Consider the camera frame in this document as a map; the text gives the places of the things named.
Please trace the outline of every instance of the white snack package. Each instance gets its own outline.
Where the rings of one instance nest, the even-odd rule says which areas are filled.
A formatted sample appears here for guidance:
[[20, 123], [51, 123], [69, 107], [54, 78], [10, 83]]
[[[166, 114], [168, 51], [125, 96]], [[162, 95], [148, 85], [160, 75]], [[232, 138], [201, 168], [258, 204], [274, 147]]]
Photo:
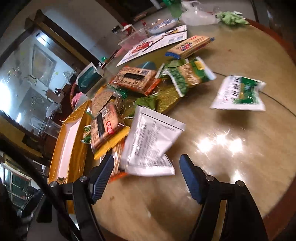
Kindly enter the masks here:
[[146, 107], [137, 106], [126, 138], [121, 168], [138, 176], [174, 175], [164, 153], [185, 130], [185, 124]]
[[259, 97], [259, 91], [266, 83], [242, 76], [227, 76], [214, 99], [211, 109], [223, 110], [261, 110], [265, 105]]

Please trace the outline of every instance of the red label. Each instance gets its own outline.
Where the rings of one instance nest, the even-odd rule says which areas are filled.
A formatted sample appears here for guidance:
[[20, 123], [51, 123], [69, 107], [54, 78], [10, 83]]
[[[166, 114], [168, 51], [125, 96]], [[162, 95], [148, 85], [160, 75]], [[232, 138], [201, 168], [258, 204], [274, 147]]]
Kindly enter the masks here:
[[108, 122], [106, 123], [106, 125], [107, 125], [107, 132], [108, 132], [109, 134], [113, 134], [114, 131], [112, 130], [111, 122], [108, 121]]

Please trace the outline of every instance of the wooden tabletop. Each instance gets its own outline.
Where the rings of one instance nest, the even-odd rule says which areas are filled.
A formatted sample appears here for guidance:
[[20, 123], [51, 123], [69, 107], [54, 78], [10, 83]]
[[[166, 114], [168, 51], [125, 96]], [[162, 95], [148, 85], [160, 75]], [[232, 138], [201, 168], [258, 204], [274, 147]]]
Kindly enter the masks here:
[[[221, 182], [242, 180], [264, 217], [288, 189], [296, 171], [296, 67], [283, 47], [253, 27], [222, 23], [188, 26], [188, 35], [215, 37], [197, 55], [217, 73], [217, 79], [191, 89], [167, 115], [186, 124], [186, 131], [167, 152], [174, 176], [127, 176], [109, 183], [94, 212], [100, 225], [130, 240], [187, 240], [200, 212], [191, 198], [178, 160], [187, 153], [193, 163]], [[169, 47], [128, 62], [146, 61], [159, 67]], [[116, 74], [120, 58], [106, 66]], [[266, 112], [211, 110], [226, 75], [266, 82], [260, 94]], [[217, 137], [224, 136], [223, 142]], [[86, 166], [97, 163], [91, 158]], [[221, 211], [225, 212], [224, 201]], [[224, 214], [218, 217], [214, 239], [219, 239]]]

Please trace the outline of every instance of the metal bolt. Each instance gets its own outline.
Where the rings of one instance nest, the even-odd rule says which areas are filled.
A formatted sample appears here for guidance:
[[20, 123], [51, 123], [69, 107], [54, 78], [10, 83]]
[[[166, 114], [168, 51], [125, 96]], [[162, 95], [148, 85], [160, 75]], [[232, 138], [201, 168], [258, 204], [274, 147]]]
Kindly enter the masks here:
[[57, 185], [57, 181], [53, 181], [53, 182], [51, 182], [51, 183], [49, 184], [49, 186], [50, 186], [51, 188], [55, 187], [56, 185]]
[[87, 180], [87, 176], [81, 176], [79, 178], [79, 181], [81, 181], [81, 182], [85, 182], [86, 180]]
[[237, 184], [238, 184], [240, 187], [243, 187], [243, 186], [244, 186], [244, 182], [243, 182], [243, 181], [237, 181]]
[[207, 181], [212, 182], [214, 180], [214, 177], [211, 175], [208, 175], [205, 177], [207, 179]]

